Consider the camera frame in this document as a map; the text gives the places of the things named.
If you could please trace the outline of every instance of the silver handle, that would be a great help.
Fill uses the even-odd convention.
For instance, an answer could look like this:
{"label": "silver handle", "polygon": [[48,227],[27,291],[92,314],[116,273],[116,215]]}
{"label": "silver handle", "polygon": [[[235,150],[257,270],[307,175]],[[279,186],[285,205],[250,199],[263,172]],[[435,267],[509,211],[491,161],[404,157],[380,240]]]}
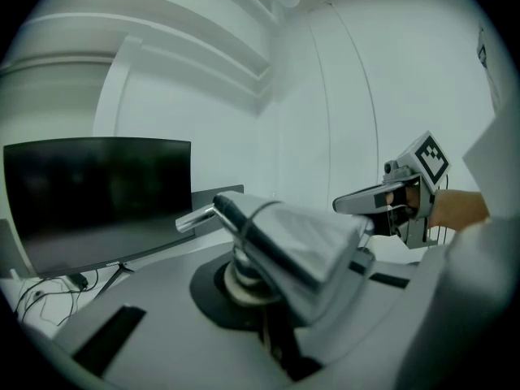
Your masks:
{"label": "silver handle", "polygon": [[194,212],[181,217],[175,221],[178,232],[186,232],[192,228],[198,227],[215,216],[215,208],[213,204],[203,206]]}

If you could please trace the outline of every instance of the human hand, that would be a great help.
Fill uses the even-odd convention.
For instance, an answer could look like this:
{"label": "human hand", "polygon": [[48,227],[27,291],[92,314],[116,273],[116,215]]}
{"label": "human hand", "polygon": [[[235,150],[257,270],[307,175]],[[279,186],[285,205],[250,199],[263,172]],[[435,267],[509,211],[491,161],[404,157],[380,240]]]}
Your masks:
{"label": "human hand", "polygon": [[[406,205],[417,210],[419,208],[419,187],[418,186],[407,186],[406,191]],[[394,199],[393,192],[387,193],[387,204],[391,205]],[[441,224],[441,210],[442,206],[440,203],[443,201],[442,198],[436,198],[433,210],[431,211],[430,217],[428,218],[428,227],[437,227]]]}

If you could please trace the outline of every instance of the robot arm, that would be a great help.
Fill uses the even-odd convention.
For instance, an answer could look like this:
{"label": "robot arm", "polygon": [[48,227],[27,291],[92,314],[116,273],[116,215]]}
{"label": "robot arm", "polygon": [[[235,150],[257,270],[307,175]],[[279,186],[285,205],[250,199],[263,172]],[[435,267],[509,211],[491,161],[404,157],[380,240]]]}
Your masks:
{"label": "robot arm", "polygon": [[305,325],[323,315],[348,280],[345,270],[371,228],[365,218],[234,192],[218,194],[213,204],[178,219],[176,226],[185,232],[212,216],[234,241],[224,274],[231,299],[240,306],[284,300]]}
{"label": "robot arm", "polygon": [[[424,133],[396,160],[384,164],[381,185],[350,193],[334,200],[334,211],[340,214],[365,215],[374,222],[373,234],[399,236],[409,249],[436,245],[427,237],[428,216],[439,182],[451,167],[443,150],[430,132]],[[406,205],[405,187],[417,185],[419,206]],[[394,193],[388,206],[386,195]]]}

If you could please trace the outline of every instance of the black screen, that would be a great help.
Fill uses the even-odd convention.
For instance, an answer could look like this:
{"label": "black screen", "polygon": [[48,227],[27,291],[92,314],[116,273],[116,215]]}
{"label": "black screen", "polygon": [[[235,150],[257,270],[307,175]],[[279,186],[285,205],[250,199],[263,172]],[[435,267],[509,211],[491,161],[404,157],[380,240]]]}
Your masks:
{"label": "black screen", "polygon": [[187,141],[58,139],[4,147],[7,197],[39,275],[62,275],[140,257],[193,233]]}

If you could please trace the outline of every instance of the black cable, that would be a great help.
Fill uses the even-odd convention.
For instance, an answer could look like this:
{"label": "black cable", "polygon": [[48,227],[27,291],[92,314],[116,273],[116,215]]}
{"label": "black cable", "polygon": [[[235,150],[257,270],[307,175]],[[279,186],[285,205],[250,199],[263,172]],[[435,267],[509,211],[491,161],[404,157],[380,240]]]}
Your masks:
{"label": "black cable", "polygon": [[[57,282],[56,280],[61,280],[61,281],[63,282],[63,284],[67,287],[67,289],[68,289],[69,291],[71,290],[71,288],[69,287],[69,285],[67,284],[67,282],[66,282],[64,279],[62,279],[61,277],[51,277],[51,278],[49,278],[49,279],[43,279],[43,280],[39,281],[38,283],[34,284],[33,286],[36,287],[38,284],[42,283],[43,281],[49,281],[49,282],[52,282],[52,283],[59,284],[61,290],[63,291],[63,285],[62,285],[61,283]],[[27,290],[25,291],[26,293],[24,293],[24,295],[19,299],[18,304],[20,304],[20,303],[23,301],[25,295],[27,295],[27,292],[30,292],[30,290],[33,288],[33,286],[32,286],[31,288],[27,289]],[[24,311],[27,310],[27,308],[28,308],[28,303],[31,301],[31,298],[34,297],[34,294],[35,294],[36,292],[29,293],[29,295],[25,298]]]}
{"label": "black cable", "polygon": [[80,310],[80,304],[78,303],[78,301],[80,300],[80,296],[81,296],[81,293],[78,293],[78,296],[76,296],[76,311],[74,312],[75,314],[78,313],[78,310]]}
{"label": "black cable", "polygon": [[24,279],[24,282],[22,283],[22,287],[18,291],[18,298],[20,299],[20,296],[22,296],[22,292],[25,288],[25,284],[27,283],[28,279]]}
{"label": "black cable", "polygon": [[53,278],[50,278],[50,279],[42,279],[40,280],[38,283],[34,284],[33,286],[31,286],[30,288],[28,288],[23,294],[22,296],[20,297],[20,299],[18,300],[18,303],[16,304],[16,308],[14,310],[14,314],[15,316],[18,318],[18,307],[20,306],[20,303],[22,302],[22,300],[27,296],[27,294],[32,290],[34,289],[38,284],[42,284],[43,282],[46,282],[46,281],[49,281],[49,280],[54,280],[54,279],[57,279],[55,277]]}
{"label": "black cable", "polygon": [[[448,175],[446,175],[446,190],[448,190],[448,183],[449,183],[449,178],[448,178]],[[444,241],[442,242],[442,244],[446,244],[446,233],[448,232],[448,227],[444,227]]]}
{"label": "black cable", "polygon": [[[68,292],[48,292],[48,293],[43,293],[41,294],[39,297],[37,297],[32,303],[31,305],[28,306],[28,308],[24,311],[24,314],[22,315],[22,321],[21,323],[24,323],[24,320],[25,320],[25,315],[29,312],[29,310],[34,306],[36,305],[41,299],[43,299],[44,297],[47,297],[47,296],[50,296],[50,295],[67,295],[67,294],[74,294],[74,293],[82,293],[82,292],[90,292],[91,290],[94,290],[94,288],[98,285],[98,281],[99,281],[99,272],[96,270],[96,282],[94,283],[93,287],[92,288],[89,288],[89,289],[85,289],[85,290],[69,290]],[[72,310],[74,309],[74,297],[72,298]],[[65,321],[65,319],[68,319],[72,316],[72,310],[71,310],[71,313],[66,316],[65,318],[63,318],[61,320],[61,322],[58,324],[61,325],[63,323],[63,321]]]}
{"label": "black cable", "polygon": [[[67,282],[65,282],[65,280],[64,280],[64,279],[61,279],[61,278],[60,278],[60,280],[62,280],[62,281],[63,281],[63,284],[65,284],[65,285],[67,286],[68,290],[71,291],[71,288],[69,288]],[[63,285],[62,285],[62,284],[59,284],[59,285],[60,285],[61,291],[63,292]],[[74,300],[73,300],[73,299],[74,299],[74,298],[72,298],[72,308],[74,308]],[[44,311],[44,309],[46,308],[47,301],[48,301],[48,297],[45,296],[45,300],[43,301],[43,305],[41,306],[41,309],[40,309],[40,319],[41,319],[42,321],[46,321],[46,322],[48,322],[48,323],[52,323],[55,327],[57,327],[57,326],[59,326],[58,323],[54,323],[54,322],[52,322],[52,320],[43,317],[43,311]]]}
{"label": "black cable", "polygon": [[36,293],[37,290],[33,291],[33,292],[30,292],[27,297],[25,298],[25,303],[22,305],[24,307],[24,310],[27,309],[27,307],[29,306],[29,304],[31,303],[31,297],[34,296],[34,293]]}

